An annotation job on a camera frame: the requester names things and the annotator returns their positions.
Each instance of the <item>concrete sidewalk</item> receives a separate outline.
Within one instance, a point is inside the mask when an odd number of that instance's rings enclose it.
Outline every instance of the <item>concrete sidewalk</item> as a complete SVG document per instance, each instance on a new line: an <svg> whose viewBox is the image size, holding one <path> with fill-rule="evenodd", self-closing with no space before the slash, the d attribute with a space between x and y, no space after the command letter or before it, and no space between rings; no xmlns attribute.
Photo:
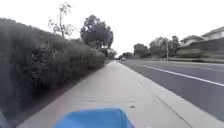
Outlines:
<svg viewBox="0 0 224 128"><path fill-rule="evenodd" d="M113 61L81 81L18 128L52 128L69 112L116 107L136 128L221 128L223 122Z"/></svg>

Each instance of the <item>bush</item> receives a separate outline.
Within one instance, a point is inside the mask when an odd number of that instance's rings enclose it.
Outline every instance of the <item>bush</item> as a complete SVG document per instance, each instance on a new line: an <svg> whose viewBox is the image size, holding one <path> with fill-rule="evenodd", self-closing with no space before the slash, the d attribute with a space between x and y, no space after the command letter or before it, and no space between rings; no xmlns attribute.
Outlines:
<svg viewBox="0 0 224 128"><path fill-rule="evenodd" d="M203 52L200 49L180 49L177 51L177 56L180 58L201 58Z"/></svg>
<svg viewBox="0 0 224 128"><path fill-rule="evenodd" d="M102 53L78 40L68 41L12 20L0 19L0 44L0 55L7 58L0 75L8 73L4 77L11 83L10 86L7 82L1 84L1 88L7 90L0 91L0 107L6 116L15 116L12 109L23 109L49 91L104 64Z"/></svg>

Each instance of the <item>street lamp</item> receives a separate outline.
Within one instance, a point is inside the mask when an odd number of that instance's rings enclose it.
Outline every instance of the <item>street lamp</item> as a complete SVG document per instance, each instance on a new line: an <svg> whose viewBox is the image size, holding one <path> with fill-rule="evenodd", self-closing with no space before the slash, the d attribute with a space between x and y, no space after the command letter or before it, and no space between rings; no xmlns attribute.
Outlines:
<svg viewBox="0 0 224 128"><path fill-rule="evenodd" d="M169 61L169 41L166 41L166 60Z"/></svg>

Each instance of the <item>asphalt road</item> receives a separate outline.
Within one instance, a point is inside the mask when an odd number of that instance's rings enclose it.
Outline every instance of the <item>asphalt road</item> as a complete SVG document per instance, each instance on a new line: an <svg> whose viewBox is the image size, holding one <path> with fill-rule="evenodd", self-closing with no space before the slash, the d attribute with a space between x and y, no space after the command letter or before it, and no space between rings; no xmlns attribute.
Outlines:
<svg viewBox="0 0 224 128"><path fill-rule="evenodd" d="M121 63L224 121L224 65L140 60Z"/></svg>

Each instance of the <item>overcast sky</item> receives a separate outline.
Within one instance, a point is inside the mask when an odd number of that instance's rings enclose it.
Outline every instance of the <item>overcast sky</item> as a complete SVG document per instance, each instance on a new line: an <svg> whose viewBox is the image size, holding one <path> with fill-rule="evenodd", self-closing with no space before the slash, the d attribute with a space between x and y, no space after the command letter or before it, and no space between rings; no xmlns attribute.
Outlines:
<svg viewBox="0 0 224 128"><path fill-rule="evenodd" d="M223 0L1 0L0 17L51 31L48 20L63 2L73 6L66 22L78 29L91 14L111 26L112 47L119 54L133 52L136 43L148 46L159 36L182 39L224 26Z"/></svg>

